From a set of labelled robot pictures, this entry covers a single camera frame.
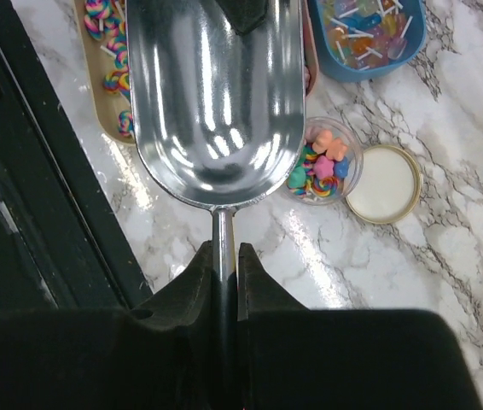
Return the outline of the blue tray clear lollipops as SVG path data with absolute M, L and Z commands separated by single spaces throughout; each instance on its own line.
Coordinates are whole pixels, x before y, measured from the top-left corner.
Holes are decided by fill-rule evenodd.
M 385 76 L 424 45 L 424 2 L 309 1 L 321 72 L 342 83 Z

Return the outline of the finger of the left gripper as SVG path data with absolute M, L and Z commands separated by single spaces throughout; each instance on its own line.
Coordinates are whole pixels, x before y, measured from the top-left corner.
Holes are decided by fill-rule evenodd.
M 237 34 L 248 34 L 258 27 L 268 11 L 268 0 L 218 0 L 227 21 Z

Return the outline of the clear glass jar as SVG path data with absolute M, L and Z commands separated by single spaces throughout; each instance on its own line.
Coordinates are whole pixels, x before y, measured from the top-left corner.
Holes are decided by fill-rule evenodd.
M 341 201 L 358 183 L 363 163 L 362 145 L 349 127 L 329 117 L 311 117 L 299 159 L 282 190 L 310 205 Z

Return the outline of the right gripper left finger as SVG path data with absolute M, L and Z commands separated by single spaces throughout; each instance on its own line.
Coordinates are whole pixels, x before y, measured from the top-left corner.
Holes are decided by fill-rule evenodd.
M 0 409 L 205 409 L 211 253 L 132 310 L 0 312 Z

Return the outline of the beige tray rainbow lollipops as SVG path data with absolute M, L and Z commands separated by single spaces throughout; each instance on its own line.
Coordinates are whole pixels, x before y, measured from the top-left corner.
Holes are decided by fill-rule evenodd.
M 73 12 L 97 121 L 112 140 L 134 145 L 125 3 L 74 1 Z

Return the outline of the silver metal scoop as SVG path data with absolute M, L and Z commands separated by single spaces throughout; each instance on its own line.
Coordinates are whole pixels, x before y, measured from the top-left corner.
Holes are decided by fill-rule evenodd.
M 248 27 L 217 1 L 130 1 L 125 12 L 138 154 L 162 189 L 212 216 L 214 409 L 242 405 L 234 217 L 285 182 L 306 124 L 301 3 L 251 9 Z

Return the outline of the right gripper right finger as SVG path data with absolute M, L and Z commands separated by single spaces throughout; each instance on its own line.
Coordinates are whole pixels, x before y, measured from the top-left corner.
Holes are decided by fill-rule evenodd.
M 247 409 L 479 409 L 462 350 L 421 309 L 312 310 L 239 251 L 238 357 Z

